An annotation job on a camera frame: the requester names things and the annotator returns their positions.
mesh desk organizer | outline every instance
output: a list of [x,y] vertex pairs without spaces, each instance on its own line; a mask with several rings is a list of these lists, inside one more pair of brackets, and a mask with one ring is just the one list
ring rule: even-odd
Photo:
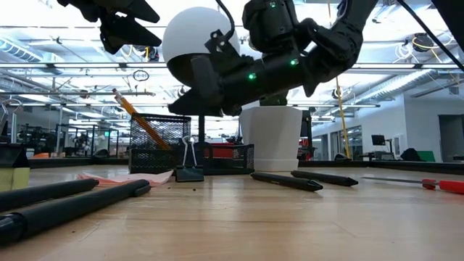
[[[140,125],[142,117],[171,148],[162,147]],[[180,116],[132,114],[130,120],[129,172],[159,174],[174,170],[183,161],[182,138],[190,136],[191,118]]]
[[203,165],[204,175],[243,175],[254,172],[254,145],[233,144],[195,144],[195,151],[199,154],[202,149],[203,158],[199,164]]

door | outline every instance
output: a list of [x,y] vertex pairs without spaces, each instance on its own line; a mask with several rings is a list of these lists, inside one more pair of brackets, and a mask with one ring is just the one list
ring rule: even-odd
[[331,160],[335,159],[335,155],[340,153],[340,136],[339,132],[331,133]]
[[322,160],[328,160],[328,135],[321,136],[322,149],[320,153],[322,154]]
[[453,156],[464,155],[464,130],[461,115],[440,115],[440,146],[443,162],[454,162]]

white planter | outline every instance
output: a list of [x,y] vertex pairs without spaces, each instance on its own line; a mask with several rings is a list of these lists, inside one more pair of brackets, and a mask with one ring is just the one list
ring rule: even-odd
[[254,107],[240,114],[245,144],[254,144],[254,169],[280,172],[298,168],[302,111],[287,106]]

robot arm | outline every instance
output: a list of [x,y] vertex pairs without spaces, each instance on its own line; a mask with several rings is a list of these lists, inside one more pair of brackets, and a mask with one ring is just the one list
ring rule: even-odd
[[[267,55],[240,57],[220,31],[205,46],[210,57],[192,59],[196,86],[169,106],[179,115],[238,115],[241,106],[303,86],[311,96],[356,63],[363,28],[378,0],[345,0],[330,29],[313,19],[297,22],[292,0],[251,0],[243,22],[253,46]],[[305,53],[313,41],[317,46]]]
[[100,39],[106,51],[116,54],[125,44],[159,46],[161,39],[136,22],[135,18],[158,22],[160,16],[145,0],[57,0],[78,8],[89,22],[100,19]]

pink paper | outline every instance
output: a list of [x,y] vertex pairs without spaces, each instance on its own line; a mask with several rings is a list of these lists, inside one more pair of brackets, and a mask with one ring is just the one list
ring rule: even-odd
[[97,175],[92,175],[89,173],[84,173],[84,174],[79,174],[78,179],[87,179],[87,178],[95,178],[98,180],[100,183],[98,186],[114,186],[114,185],[121,185],[121,184],[126,184],[132,181],[138,181],[141,179],[147,180],[150,182],[150,186],[158,186],[166,183],[169,178],[173,175],[174,171],[168,171],[165,173],[160,173],[160,174],[130,174],[130,175],[118,175],[114,178],[102,178]]

